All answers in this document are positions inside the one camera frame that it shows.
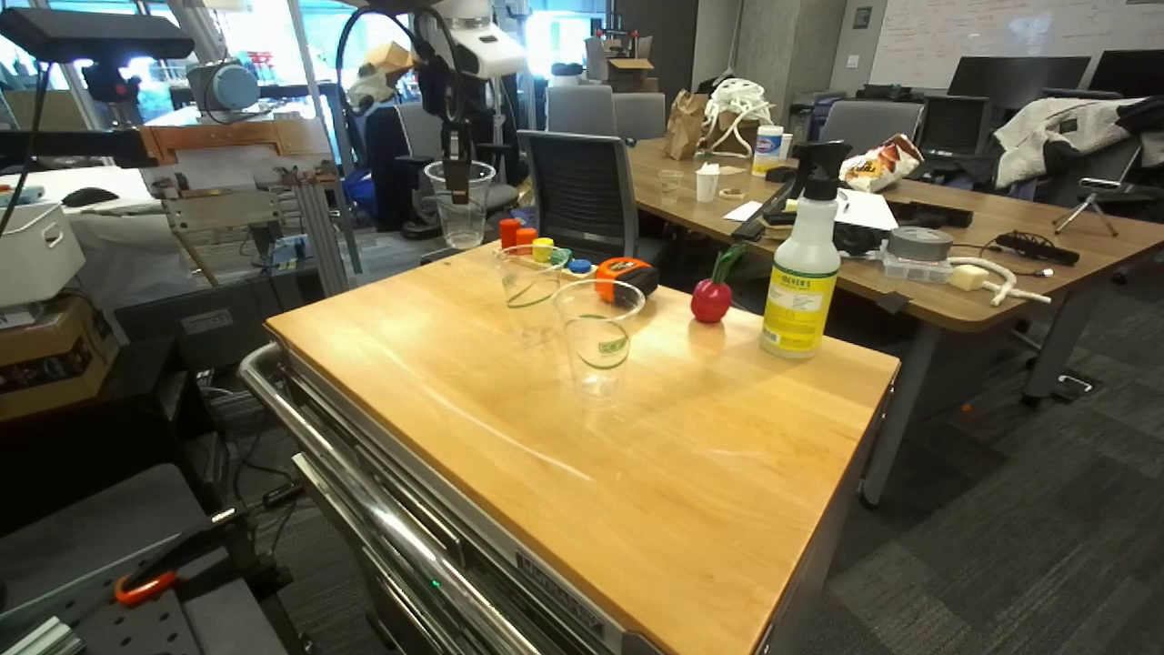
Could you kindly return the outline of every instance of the floor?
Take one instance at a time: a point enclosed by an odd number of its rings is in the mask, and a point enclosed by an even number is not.
[[[439,238],[364,235],[369,281],[428,254]],[[684,286],[704,259],[678,262]],[[1111,286],[1075,360],[1100,388],[1075,402],[1020,402],[1028,354],[1010,333],[942,343],[942,373],[887,493],[848,511],[792,652],[1164,652],[1162,274],[1152,262]],[[855,321],[851,333],[890,348],[900,326]],[[286,482],[292,439],[272,420],[214,445],[220,486],[245,502],[263,505]],[[254,515],[260,548],[286,567],[277,598],[305,645],[382,652],[362,570],[316,505],[294,499]]]

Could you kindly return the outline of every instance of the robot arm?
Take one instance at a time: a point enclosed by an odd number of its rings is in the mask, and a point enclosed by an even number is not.
[[[454,202],[470,202],[472,112],[470,95],[485,81],[525,67],[522,42],[500,29],[493,0],[370,0],[382,15],[414,15],[414,52],[426,59],[426,109],[445,123],[445,180]]]

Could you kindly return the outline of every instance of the wooden table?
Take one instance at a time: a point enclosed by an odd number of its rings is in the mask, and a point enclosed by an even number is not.
[[[695,198],[695,167],[697,161],[668,161],[664,140],[642,140],[628,149],[628,173],[638,188],[638,202],[648,215],[659,215],[665,220],[688,224],[707,235],[733,235],[737,220],[728,220],[725,215],[741,198],[768,198],[779,186],[733,173],[725,178],[725,196],[712,202]],[[950,186],[928,186],[928,180],[896,180],[887,198],[914,198],[914,202],[940,202],[940,206],[965,206],[974,212],[969,229],[952,229],[958,252],[952,254],[979,254],[995,235],[1024,229],[1054,235],[1054,219],[1065,215],[1065,206],[1050,202],[1028,202],[1015,196],[995,196],[995,194],[969,194]],[[1027,383],[1028,400],[1050,395],[1060,373],[1065,369],[1065,360],[1075,354],[1077,333],[1085,332],[1087,311],[1096,309],[1096,286],[1112,269],[1147,259],[1164,247],[1164,224],[1157,220],[1135,220],[1135,219],[1112,219],[1118,235],[1111,235],[1107,220],[1100,215],[1085,215],[1077,224],[1068,224],[1062,235],[1054,235],[1060,247],[1068,247],[1082,254],[1077,266],[1054,266],[1054,276],[1024,276],[1020,285],[1028,289],[1043,289],[1054,298],[1054,321],[1050,333],[1043,338],[1043,348],[1036,355],[1036,366]],[[1024,269],[1043,269],[1041,262],[1027,262],[1015,254],[988,252],[995,262],[1024,274]],[[896,452],[904,445],[904,433],[914,417],[914,400],[928,378],[933,354],[942,332],[988,332],[1015,317],[1027,302],[1007,298],[995,306],[981,289],[969,293],[958,286],[940,285],[914,285],[887,276],[877,262],[845,262],[837,285],[851,293],[861,293],[877,306],[900,306],[900,311],[917,317],[917,338],[908,343],[908,354],[904,360],[904,402],[890,411],[890,420],[884,435],[877,439],[873,470],[867,477],[867,499],[879,502],[887,470],[896,463]]]
[[[788,365],[761,317],[659,286],[602,402],[560,344],[510,333],[493,243],[269,321],[277,343],[664,652],[758,647],[813,560],[900,369],[825,338]]]

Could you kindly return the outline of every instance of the paper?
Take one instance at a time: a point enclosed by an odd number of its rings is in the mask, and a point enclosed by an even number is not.
[[[728,212],[725,219],[728,220],[745,220],[745,219],[753,219],[761,212],[761,198],[745,198],[745,202],[737,202],[736,212]]]
[[[879,194],[860,194],[860,188],[839,188],[837,194],[837,220],[861,224],[861,229],[879,229],[879,231],[900,229],[900,219],[887,206],[887,198]]]

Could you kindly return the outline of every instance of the spray bottle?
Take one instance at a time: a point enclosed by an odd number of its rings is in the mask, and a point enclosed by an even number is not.
[[[799,206],[787,243],[774,247],[763,302],[763,348],[807,360],[825,332],[837,286],[839,252],[834,243],[837,173],[845,140],[813,140],[799,149]]]

